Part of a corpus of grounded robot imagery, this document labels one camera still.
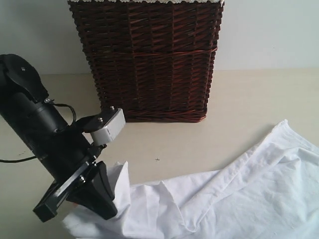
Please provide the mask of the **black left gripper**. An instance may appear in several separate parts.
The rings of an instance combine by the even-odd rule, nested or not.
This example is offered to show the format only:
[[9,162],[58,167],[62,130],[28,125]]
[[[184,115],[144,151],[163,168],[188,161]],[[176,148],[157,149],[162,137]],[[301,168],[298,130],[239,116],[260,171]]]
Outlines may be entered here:
[[42,222],[53,219],[64,201],[81,205],[105,220],[118,212],[106,164],[96,161],[105,146],[89,143],[82,133],[82,128],[73,125],[40,141],[43,155],[39,160],[54,178],[33,209]]

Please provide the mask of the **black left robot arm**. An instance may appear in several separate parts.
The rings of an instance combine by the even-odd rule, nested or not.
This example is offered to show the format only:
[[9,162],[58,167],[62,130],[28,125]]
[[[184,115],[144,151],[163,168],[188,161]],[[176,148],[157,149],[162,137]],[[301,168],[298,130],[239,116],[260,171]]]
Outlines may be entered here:
[[110,219],[115,194],[97,159],[123,129],[124,112],[109,107],[67,123],[57,107],[33,66],[15,54],[0,57],[0,114],[54,179],[33,212],[46,222],[69,201]]

